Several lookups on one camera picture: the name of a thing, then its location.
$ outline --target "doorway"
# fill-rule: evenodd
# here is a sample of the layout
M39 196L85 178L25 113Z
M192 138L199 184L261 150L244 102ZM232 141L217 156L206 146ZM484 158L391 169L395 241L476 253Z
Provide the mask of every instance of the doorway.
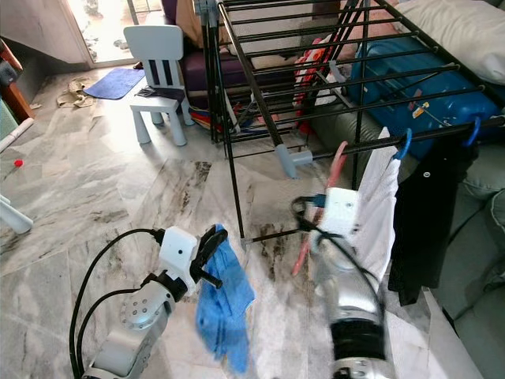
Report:
M67 0L95 66L134 62L123 29L163 19L162 0Z

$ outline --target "blue doormat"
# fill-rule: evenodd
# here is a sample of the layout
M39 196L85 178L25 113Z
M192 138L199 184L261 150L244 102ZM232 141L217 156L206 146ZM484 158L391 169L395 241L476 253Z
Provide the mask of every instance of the blue doormat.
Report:
M143 69L113 69L84 92L99 99L121 99L144 77Z

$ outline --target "black metal drying rack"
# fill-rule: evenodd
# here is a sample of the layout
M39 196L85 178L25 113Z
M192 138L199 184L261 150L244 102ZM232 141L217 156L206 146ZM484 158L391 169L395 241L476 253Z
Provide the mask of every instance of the black metal drying rack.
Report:
M291 152L289 148L284 145L282 140L282 135L287 133L292 133L293 122L301 120L311 120L314 118L337 115L349 112L357 112L357 126L355 140L352 145L348 145L343 154L354 154L356 155L353 160L353 178L352 186L355 189L357 185L357 154L359 152L366 152L376 148L384 148L387 146L401 145L405 143L404 137L389 137L376 141L360 141L361 136L361 123L363 118L363 111L368 109L373 109L377 107L387 107L391 105L397 105L401 103L411 103L413 101L423 101L426 99L435 99L444 96L456 96L461 94L466 94L470 92L483 92L492 102L494 102L502 112L505 111L505 100L503 100L492 87L487 83L482 81L475 73L470 69L466 68L458 59L447 52L443 47L441 47L436 41L429 37L426 33L420 30L414 23L406 19L398 10L393 6L388 4L385 0L375 0L374 5L371 5L370 0L349 0L343 6L342 9L333 12L320 12L320 13L299 13L291 14L289 16L274 16L274 17L262 17L253 18L248 20L232 21L230 19L230 13L236 12L238 10L251 10L251 9L268 9L272 7L280 6L293 6L302 4L314 4L320 2L335 2L335 0L195 0L195 9L197 9L197 3L200 3L200 15L202 20L202 31L204 37L204 54L205 63L207 68L207 82L208 82L208 102L211 115L211 139L214 142L223 142L225 145L225 153L230 165L230 175L231 182L234 191L234 202L237 211L238 218L238 228L243 242L259 242L270 238L277 238L284 235L293 234L296 230L283 231L280 233L274 233L270 235L263 235L256 238L245 238L244 225L242 221L240 198L238 194L238 184L237 175L235 173L234 166L234 156L233 145L236 143L243 143L246 141L252 141L260 138L271 138L274 149L269 149L263 152L257 152L250 155L261 154L264 152L277 152L284 171L288 176L296 176L296 166L299 164L304 164L307 162L312 162L316 159L331 158L334 156L335 152ZM381 20L381 21L371 21L369 20L370 11L375 9L385 9L390 15L391 19ZM363 21L358 21L360 15L363 14ZM302 28L296 30L286 30L278 32L268 32L249 36L237 36L234 31L234 26L240 24L252 24L265 21L278 21L285 20L286 18L301 18L301 17L313 17L313 16L335 16L338 18L336 25L331 26L318 26L312 28ZM381 22L400 22L409 31L389 36L378 36L369 37L368 36L368 26L371 24L377 24ZM224 26L228 31L230 37L229 43L219 42L219 28L218 26ZM360 39L348 39L349 35L354 26L363 26L363 35ZM317 48L325 47L326 51L323 57L317 62L293 64L288 66L276 66L269 67L266 69L255 69L251 64L251 58L267 56L273 54L293 54L300 53L303 54L304 51L313 49L314 45L299 46L299 47L288 47L280 48L275 50L266 51L254 51L246 54L241 44L261 41L266 39L278 39L291 36L303 36L312 35L315 33L327 32L331 33L331 38L329 42L317 45ZM370 41L377 41L382 39L394 39L401 37L413 37L422 42L424 48L415 51L402 51L394 54L385 54L380 56L367 56L367 43ZM347 43L359 43L361 48L361 56L357 56L352 59L338 60L338 57L342 51L343 45ZM244 84L234 84L225 85L224 76L231 73L224 73L222 69L222 61L219 54L220 47L223 45L233 45L237 52L237 57L241 63L243 72L247 83ZM393 58L403 55L412 54L424 54L432 52L441 57L447 64L444 66L430 68L430 69L416 69L411 71L406 71L403 73L390 73L387 75L380 75L374 77L365 77L365 67L366 62L373 59L383 59L383 58ZM344 63L357 63L363 62L361 64L361 76L359 79L354 79L347 81L345 83L328 83L325 78L329 74L331 67L330 64L336 62L336 64ZM300 86L294 83L279 84L271 83L269 81L262 81L267 75L272 74L284 74L284 73L294 73L300 69L317 69L319 72L314 80L313 84L309 87ZM386 81L393 78L400 77L413 77L425 75L424 79L434 77L435 75L447 72L447 71L458 71L463 75L470 83L472 83L472 88L462 88L456 91L441 92L436 94L429 94L417 97L402 97L391 100L382 100L375 103L364 104L364 89L365 84L375 81ZM321 113L311 113L313 111L314 102L317 93L322 89L335 89L344 86L349 86L350 84L359 84L361 87L360 99L357 101L356 106L347 103L341 96L340 100L343 109L337 111L331 111L326 114ZM257 126L258 129L262 129L263 132L255 133L253 135L249 133L232 133L234 125L230 125L228 119L228 114L230 113L230 101L234 103L250 103L251 93L255 103L257 105L256 113L248 114L247 117L256 117L261 115L264 119L264 124ZM298 96L302 93L307 94L309 101L305 101L303 107L294 106L292 104L294 96ZM286 113L290 111L303 110L306 111L302 116L284 118L278 121L274 121L271 114L272 113ZM222 133L218 132L217 125L221 125ZM505 124L505 117L490 118L489 120L484 120L481 123L481 128L492 128L492 127L502 127ZM474 124L472 122L461 124L457 126L446 126L439 129L424 131L420 133L415 133L412 137L412 141L423 141L433 138L445 137L449 135L461 134L461 133L471 133Z

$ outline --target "blue clothespin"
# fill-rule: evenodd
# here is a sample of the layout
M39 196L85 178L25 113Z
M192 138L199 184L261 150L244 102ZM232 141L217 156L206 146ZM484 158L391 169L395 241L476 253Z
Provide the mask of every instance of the blue clothespin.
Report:
M469 148L472 145L472 143L475 141L475 138L477 138L477 135L479 134L480 128L481 128L481 118L477 116L475 118L475 124L473 125L472 135L467 141L463 142L464 147Z
M405 142L405 146L403 146L402 150L398 151L396 154L393 155L394 159L402 160L407 155L407 152L409 151L409 147L410 147L410 142L412 142L412 129L411 128L407 128L406 138L407 138L407 141Z

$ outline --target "black cable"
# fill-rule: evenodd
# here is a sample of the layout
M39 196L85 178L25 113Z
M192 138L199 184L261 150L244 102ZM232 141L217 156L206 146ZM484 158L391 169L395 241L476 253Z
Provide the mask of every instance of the black cable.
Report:
M362 268L354 259L354 257L344 248L340 243L337 242L336 238L342 237L341 235L332 235L328 233L327 231L323 231L321 228L319 228L317 225L315 225L312 221L307 220L303 214L305 214L306 210L306 201L308 199L311 199L311 197L297 197L291 202L291 211L294 214L294 217L298 221L298 225L300 229L303 231L317 231L321 234L322 238L325 238L330 241L337 249L339 249L344 256L351 262L351 264L357 269L359 272L361 278L364 280L364 282L367 284L369 290L372 292L372 296L374 298L375 303L377 304L377 307L380 310L380 316L381 316L381 322L384 323L384 313L385 313L385 306L384 306L384 295L383 295L383 288L380 286L380 281L367 269ZM299 210L295 209L296 205L302 205L302 208ZM356 250L351 246L354 254L356 254ZM372 282L370 282L370 279L367 277L367 275L370 275L378 285L378 292L374 289Z
M77 359L76 359L76 351L75 351L75 334L76 334L76 323L77 323L77 315L79 313L79 308L80 308L80 303L82 302L82 298L84 296L84 290L86 289L86 285L88 284L89 277L92 274L93 269L95 268L96 264L100 260L100 258L116 243L118 243L121 239L128 235L132 235L134 233L149 233L152 235L157 243L161 244L161 241L163 240L163 235L165 233L164 230L155 230L155 229L132 229L131 231L127 231L118 237L114 238L112 241L110 241L107 246L105 246L95 257L93 262L88 268L88 271L86 272L86 275L84 276L84 279L82 281L82 284L80 286L79 294L77 295L76 299L76 304L73 308L73 313L72 313L72 320L70 322L70 332L69 332L69 353L70 353L70 363L72 365L72 372L73 376L75 379L80 379L80 377L84 374L83 371L81 371L80 367L77 364Z
M86 331L86 326L88 325L89 319L92 317L93 312L95 312L96 308L107 300L108 298L111 298L112 296L115 295L122 295L122 294L131 294L133 292L138 291L136 288L132 289L127 289L127 290L117 290L117 291L112 291L109 292L108 294L102 296L99 298L95 304L89 309L88 313L86 313L86 316L84 317L84 320L82 321L82 325L80 326L79 329L79 334L77 335L77 364L79 366L79 370L84 373L84 364L82 362L82 340L84 338L84 332Z

